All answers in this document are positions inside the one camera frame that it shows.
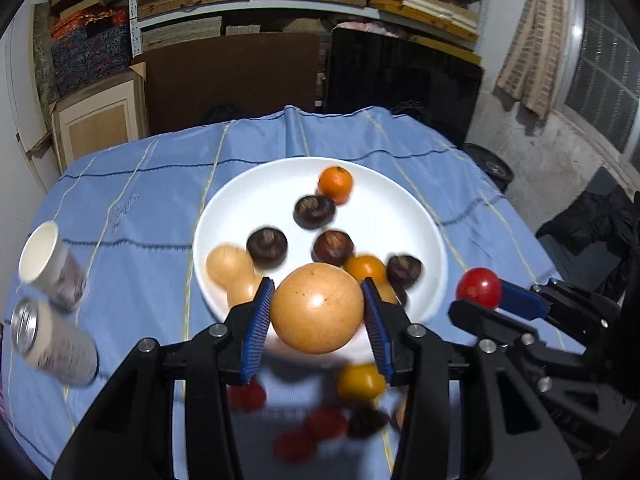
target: white shelf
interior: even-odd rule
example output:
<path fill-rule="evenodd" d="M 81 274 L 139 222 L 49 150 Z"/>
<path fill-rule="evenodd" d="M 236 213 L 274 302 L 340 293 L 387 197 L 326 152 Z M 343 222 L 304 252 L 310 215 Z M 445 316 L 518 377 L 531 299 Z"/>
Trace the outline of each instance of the white shelf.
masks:
<path fill-rule="evenodd" d="M 370 20 L 380 20 L 381 22 L 395 23 L 403 27 L 411 27 L 421 30 L 433 36 L 450 41 L 464 48 L 473 49 L 473 43 L 462 38 L 449 34 L 444 30 L 431 27 L 426 23 L 416 22 L 404 16 L 385 12 L 384 10 L 373 9 L 372 7 L 354 7 L 344 4 L 333 4 L 329 2 L 316 2 L 312 0 L 236 0 L 232 2 L 222 2 L 216 4 L 200 5 L 188 9 L 174 10 L 158 16 L 151 16 L 141 20 L 136 20 L 140 30 L 157 27 L 163 23 L 175 20 L 184 20 L 201 16 L 203 14 L 217 14 L 219 12 L 229 12 L 231 10 L 255 10 L 255 9 L 297 9 L 297 10 L 319 10 L 334 14 L 346 14 L 350 16 L 361 16 Z"/>

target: blue patterned fabric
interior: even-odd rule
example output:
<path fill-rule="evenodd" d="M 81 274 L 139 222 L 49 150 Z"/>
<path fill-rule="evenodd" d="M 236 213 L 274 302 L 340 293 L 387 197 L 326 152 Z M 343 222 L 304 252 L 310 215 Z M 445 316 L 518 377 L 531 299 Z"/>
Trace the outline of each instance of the blue patterned fabric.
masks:
<path fill-rule="evenodd" d="M 444 339 L 473 341 L 447 317 L 463 268 L 489 267 L 524 287 L 556 275 L 533 234 L 465 153 L 436 131 L 382 108 L 321 116 L 287 107 L 268 117 L 191 128 L 86 156 L 52 188 L 32 228 L 56 219 L 72 253 L 88 269 L 88 293 L 75 321 L 96 341 L 100 374 L 89 387 L 65 393 L 62 384 L 16 355 L 9 337 L 2 352 L 10 427 L 47 476 L 105 380 L 139 339 L 152 336 L 170 344 L 213 322 L 191 269 L 198 217 L 233 177 L 290 156 L 335 157 L 367 166 L 403 186 L 431 212 L 448 247 L 449 285 L 428 327 Z M 39 297 L 14 277 L 5 325 L 24 295 Z M 579 349 L 574 342 L 561 342 L 544 322 L 536 325 L 550 345 Z M 297 428 L 309 407 L 331 401 L 334 379 L 332 370 L 264 357 L 259 380 L 268 393 L 266 409 L 233 417 L 247 480 L 390 477 L 398 445 L 391 429 L 364 442 L 322 444 L 318 458 L 306 465 L 274 460 L 274 438 Z M 187 478 L 182 395 L 178 385 L 174 462 L 175 475 Z M 398 392 L 388 392 L 380 405 L 391 410 L 398 398 Z"/>

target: red cherry tomato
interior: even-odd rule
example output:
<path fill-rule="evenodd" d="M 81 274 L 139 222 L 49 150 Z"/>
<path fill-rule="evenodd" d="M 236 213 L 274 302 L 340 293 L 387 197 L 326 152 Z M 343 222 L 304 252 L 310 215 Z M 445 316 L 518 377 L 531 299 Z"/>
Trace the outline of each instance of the red cherry tomato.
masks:
<path fill-rule="evenodd" d="M 349 422 L 339 408 L 324 407 L 308 414 L 303 429 L 316 442 L 322 442 L 346 434 Z"/>
<path fill-rule="evenodd" d="M 456 289 L 457 300 L 471 300 L 487 308 L 497 308 L 502 295 L 502 284 L 489 269 L 478 267 L 464 273 Z"/>
<path fill-rule="evenodd" d="M 255 381 L 254 377 L 245 386 L 230 386 L 228 398 L 233 410 L 251 413 L 264 407 L 264 403 L 267 401 L 267 392 Z"/>
<path fill-rule="evenodd" d="M 318 444 L 306 431 L 281 434 L 273 443 L 273 454 L 287 463 L 312 460 L 318 453 Z"/>

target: curtain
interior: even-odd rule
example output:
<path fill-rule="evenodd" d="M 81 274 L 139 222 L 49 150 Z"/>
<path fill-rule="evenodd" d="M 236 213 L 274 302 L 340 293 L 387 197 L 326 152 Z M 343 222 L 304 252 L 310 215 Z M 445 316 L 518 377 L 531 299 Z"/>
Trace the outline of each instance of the curtain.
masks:
<path fill-rule="evenodd" d="M 564 49 L 569 0 L 526 0 L 497 86 L 545 119 Z"/>

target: white paper cup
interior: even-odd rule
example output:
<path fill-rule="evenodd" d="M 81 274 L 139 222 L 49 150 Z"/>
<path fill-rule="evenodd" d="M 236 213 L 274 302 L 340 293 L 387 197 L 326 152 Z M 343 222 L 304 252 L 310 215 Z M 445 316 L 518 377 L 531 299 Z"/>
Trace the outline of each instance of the white paper cup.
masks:
<path fill-rule="evenodd" d="M 18 275 L 23 284 L 36 286 L 70 312 L 78 307 L 86 285 L 84 272 L 60 239 L 55 222 L 44 222 L 29 237 L 22 249 Z"/>

